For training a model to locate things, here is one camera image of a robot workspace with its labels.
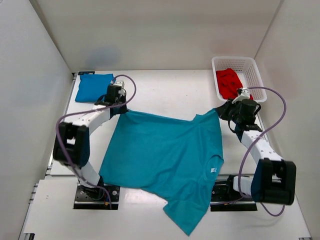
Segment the blue t shirt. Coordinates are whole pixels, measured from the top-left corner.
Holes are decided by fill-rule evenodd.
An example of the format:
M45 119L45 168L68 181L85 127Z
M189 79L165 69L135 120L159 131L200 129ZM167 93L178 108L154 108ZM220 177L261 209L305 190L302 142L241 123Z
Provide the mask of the blue t shirt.
M113 74L81 75L75 101L78 103L95 103L100 96L107 93L108 85L113 78Z

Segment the red t shirt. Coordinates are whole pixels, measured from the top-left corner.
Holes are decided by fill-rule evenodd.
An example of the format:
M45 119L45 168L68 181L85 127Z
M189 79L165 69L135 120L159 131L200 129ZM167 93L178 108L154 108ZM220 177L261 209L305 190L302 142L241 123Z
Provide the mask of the red t shirt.
M243 87L237 73L231 68L217 70L215 73L219 92L218 95L222 96L224 100L234 100L238 96L237 90Z

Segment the teal t shirt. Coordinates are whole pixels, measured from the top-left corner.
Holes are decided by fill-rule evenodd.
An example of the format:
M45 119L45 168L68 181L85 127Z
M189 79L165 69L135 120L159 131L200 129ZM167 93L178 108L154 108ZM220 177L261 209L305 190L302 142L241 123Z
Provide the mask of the teal t shirt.
M106 184L166 200L166 215L190 235L208 211L223 163L214 109L192 120L131 110L119 117L99 174Z

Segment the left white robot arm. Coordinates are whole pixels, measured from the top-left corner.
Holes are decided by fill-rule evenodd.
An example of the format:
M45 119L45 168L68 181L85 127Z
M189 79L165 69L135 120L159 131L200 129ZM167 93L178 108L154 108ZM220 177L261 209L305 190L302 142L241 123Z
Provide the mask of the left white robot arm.
M98 100L91 110L60 117L56 123L53 159L71 170L82 190L93 200L107 199L103 177L91 165L90 135L113 116L127 113L125 96Z

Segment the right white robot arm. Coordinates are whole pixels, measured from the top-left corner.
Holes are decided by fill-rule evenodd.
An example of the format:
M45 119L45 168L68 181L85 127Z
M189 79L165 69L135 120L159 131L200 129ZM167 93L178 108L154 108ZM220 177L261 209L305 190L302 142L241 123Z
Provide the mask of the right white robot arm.
M251 155L256 163L252 177L241 172L230 176L224 193L230 200L244 195L258 203L292 205L297 167L277 154L263 137L262 129L255 123L260 109L261 105L251 99L237 102L229 99L215 109L221 120L235 124L231 131L247 148L245 155Z

